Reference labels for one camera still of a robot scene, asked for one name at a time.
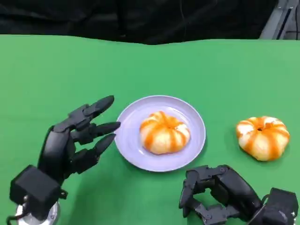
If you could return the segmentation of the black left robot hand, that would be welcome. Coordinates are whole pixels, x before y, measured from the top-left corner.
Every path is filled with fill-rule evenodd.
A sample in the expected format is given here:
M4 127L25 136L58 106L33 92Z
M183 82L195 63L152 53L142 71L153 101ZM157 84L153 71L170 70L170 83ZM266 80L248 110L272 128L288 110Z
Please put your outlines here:
M121 123L96 125L92 120L113 102L114 96L110 95L91 105L84 104L51 126L39 155L38 169L61 185L71 174L81 174L95 166L113 142L114 131Z

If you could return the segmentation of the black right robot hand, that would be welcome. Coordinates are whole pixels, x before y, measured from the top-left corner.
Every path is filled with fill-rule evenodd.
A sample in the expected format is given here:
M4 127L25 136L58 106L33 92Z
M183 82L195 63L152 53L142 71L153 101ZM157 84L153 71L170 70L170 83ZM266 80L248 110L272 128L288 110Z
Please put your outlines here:
M194 198L206 189L217 204L205 207ZM203 165L186 171L179 202L185 218L193 211L205 225L224 225L229 218L248 222L262 206L253 188L228 165Z

